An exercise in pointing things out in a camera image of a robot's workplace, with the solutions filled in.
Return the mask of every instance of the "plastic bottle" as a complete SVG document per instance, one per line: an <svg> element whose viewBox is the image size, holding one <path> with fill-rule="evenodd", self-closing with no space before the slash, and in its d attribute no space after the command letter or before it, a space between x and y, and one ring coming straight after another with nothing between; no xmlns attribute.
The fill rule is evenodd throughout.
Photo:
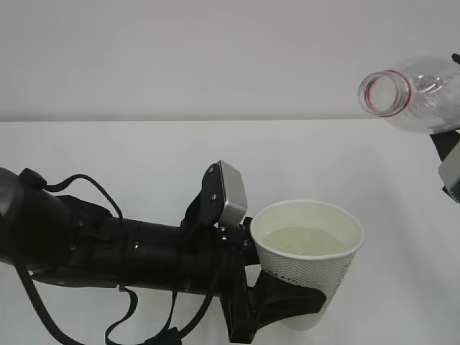
<svg viewBox="0 0 460 345"><path fill-rule="evenodd" d="M457 61L460 55L453 55ZM368 113L411 132L460 128L460 65L448 58L417 57L366 77L358 91Z"/></svg>

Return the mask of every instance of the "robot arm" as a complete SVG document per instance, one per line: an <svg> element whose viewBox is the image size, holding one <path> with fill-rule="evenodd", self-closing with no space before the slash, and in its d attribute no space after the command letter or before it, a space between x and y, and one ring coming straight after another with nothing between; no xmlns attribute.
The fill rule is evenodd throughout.
<svg viewBox="0 0 460 345"><path fill-rule="evenodd" d="M432 134L431 139L441 158L439 175L444 183L444 192L460 203L460 134L451 131Z"/></svg>
<svg viewBox="0 0 460 345"><path fill-rule="evenodd" d="M90 180L111 201L118 217L105 208L70 195L54 196L76 178ZM26 169L19 176L0 168L0 261L14 265L47 330L64 345L68 338L47 313L28 271L36 281L60 287L126 286L204 294L197 315L182 330L169 328L144 344L181 344L219 296L231 342L250 344L257 330L272 322L317 313L324 294L291 285L262 272L247 286L245 266L259 263L245 218L246 194L240 173L223 161L212 164L201 191L180 226L124 219L103 188L85 175L59 185ZM114 324L106 332L106 344Z"/></svg>

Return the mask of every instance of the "paper cup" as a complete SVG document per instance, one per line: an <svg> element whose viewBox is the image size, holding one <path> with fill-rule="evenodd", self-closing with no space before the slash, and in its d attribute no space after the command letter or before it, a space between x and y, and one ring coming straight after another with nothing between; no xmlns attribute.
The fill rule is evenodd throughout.
<svg viewBox="0 0 460 345"><path fill-rule="evenodd" d="M326 255L296 255L261 243L272 231L304 226L328 232L342 243L342 250ZM291 284L318 289L326 295L326 302L319 313L283 321L289 327L302 331L320 321L364 241L362 225L350 213L312 200L283 201L263 209L251 222L251 235L264 271Z"/></svg>

